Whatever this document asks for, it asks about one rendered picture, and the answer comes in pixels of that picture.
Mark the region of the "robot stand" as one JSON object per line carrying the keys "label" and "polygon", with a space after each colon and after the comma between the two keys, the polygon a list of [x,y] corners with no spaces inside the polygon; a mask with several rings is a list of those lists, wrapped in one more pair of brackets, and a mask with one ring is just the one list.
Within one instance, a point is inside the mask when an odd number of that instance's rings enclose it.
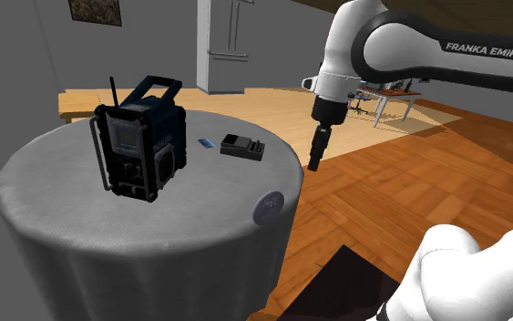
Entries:
{"label": "robot stand", "polygon": [[399,283],[343,245],[277,321],[366,321]]}

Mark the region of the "framed wall picture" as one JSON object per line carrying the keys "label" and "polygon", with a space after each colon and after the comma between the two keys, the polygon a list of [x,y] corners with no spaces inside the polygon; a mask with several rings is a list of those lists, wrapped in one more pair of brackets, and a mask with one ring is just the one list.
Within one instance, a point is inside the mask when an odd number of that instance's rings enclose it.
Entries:
{"label": "framed wall picture", "polygon": [[68,0],[73,21],[122,26],[119,0]]}

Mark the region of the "black battery charger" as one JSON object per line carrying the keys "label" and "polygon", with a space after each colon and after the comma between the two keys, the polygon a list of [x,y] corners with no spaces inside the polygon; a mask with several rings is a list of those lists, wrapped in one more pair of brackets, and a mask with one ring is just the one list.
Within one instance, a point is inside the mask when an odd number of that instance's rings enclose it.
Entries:
{"label": "black battery charger", "polygon": [[261,161],[265,144],[259,140],[227,134],[221,142],[220,153],[242,159]]}

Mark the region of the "black office chair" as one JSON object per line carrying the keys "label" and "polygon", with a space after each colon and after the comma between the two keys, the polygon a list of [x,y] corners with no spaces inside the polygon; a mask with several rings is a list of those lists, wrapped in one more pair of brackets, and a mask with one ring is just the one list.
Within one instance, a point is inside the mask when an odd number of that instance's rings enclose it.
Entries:
{"label": "black office chair", "polygon": [[361,91],[356,91],[355,93],[349,93],[348,94],[349,102],[348,102],[348,109],[355,111],[358,115],[361,115],[362,113],[367,113],[366,110],[361,109],[360,105],[362,101],[369,101],[372,98],[368,95],[365,95]]}

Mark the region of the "round grey disc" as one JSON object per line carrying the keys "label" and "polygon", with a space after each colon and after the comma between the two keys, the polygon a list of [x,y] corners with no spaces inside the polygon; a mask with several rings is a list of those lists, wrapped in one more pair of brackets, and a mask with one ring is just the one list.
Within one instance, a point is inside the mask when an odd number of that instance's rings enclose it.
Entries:
{"label": "round grey disc", "polygon": [[281,192],[270,191],[255,203],[252,219],[257,225],[265,225],[272,222],[282,211],[284,196]]}

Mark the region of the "light wooden bench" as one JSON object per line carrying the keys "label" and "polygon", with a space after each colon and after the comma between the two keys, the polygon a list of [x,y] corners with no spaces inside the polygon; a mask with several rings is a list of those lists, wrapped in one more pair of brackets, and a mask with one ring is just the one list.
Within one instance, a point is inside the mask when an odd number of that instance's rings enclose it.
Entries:
{"label": "light wooden bench", "polygon": [[[221,101],[197,88],[181,89],[175,101],[185,109],[224,111]],[[68,89],[65,93],[58,95],[59,117],[66,123],[78,121],[93,116],[95,108],[101,104],[115,105],[110,89]]]}

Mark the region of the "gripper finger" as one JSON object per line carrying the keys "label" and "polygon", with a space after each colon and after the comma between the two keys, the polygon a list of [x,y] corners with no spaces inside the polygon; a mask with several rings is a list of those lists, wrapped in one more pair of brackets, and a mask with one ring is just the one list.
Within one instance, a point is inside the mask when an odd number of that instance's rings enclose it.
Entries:
{"label": "gripper finger", "polygon": [[323,153],[328,146],[331,137],[331,128],[322,124],[318,125],[313,135],[312,147],[310,150],[310,160],[307,165],[309,171],[317,171],[319,163],[323,158]]}

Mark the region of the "round grey cloth-covered table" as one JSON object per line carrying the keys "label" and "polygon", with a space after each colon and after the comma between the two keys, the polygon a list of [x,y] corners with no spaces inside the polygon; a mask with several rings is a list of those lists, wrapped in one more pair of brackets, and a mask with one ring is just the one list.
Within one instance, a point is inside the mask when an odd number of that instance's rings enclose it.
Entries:
{"label": "round grey cloth-covered table", "polygon": [[[0,171],[0,214],[51,321],[247,321],[266,306],[302,165],[250,122],[198,110],[186,121],[187,164],[154,202],[103,188],[85,120],[32,140]],[[221,154],[227,134],[263,142],[262,160]],[[284,205],[260,226],[253,208],[270,191]]]}

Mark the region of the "white-legged wooden desk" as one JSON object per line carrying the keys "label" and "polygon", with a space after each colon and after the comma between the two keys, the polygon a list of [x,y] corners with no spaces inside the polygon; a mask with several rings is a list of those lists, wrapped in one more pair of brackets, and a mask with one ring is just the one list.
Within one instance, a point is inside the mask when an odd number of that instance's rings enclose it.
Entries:
{"label": "white-legged wooden desk", "polygon": [[416,92],[410,89],[411,84],[412,80],[409,80],[405,88],[393,88],[393,86],[387,86],[385,84],[375,85],[367,84],[365,81],[361,82],[361,85],[358,87],[358,91],[360,93],[371,94],[377,97],[377,102],[374,109],[374,128],[378,125],[379,120],[385,111],[386,104],[392,99],[398,99],[407,102],[407,107],[402,117],[402,121],[406,120],[411,108],[414,105],[414,102],[417,98],[421,97],[420,92]]}

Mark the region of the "black and blue jobsite radio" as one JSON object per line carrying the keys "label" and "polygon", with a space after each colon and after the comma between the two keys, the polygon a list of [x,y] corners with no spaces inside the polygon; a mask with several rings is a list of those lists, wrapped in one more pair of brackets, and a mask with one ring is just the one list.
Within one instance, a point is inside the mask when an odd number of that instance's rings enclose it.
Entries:
{"label": "black and blue jobsite radio", "polygon": [[176,171],[187,164],[186,110],[175,103],[177,79],[146,76],[114,105],[101,104],[89,121],[105,190],[154,202]]}

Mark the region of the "grey refrigerator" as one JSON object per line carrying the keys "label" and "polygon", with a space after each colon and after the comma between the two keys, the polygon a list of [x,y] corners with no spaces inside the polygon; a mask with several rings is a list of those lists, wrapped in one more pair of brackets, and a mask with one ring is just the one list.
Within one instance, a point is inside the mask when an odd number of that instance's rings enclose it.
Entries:
{"label": "grey refrigerator", "polygon": [[255,0],[197,0],[196,85],[209,95],[247,86]]}

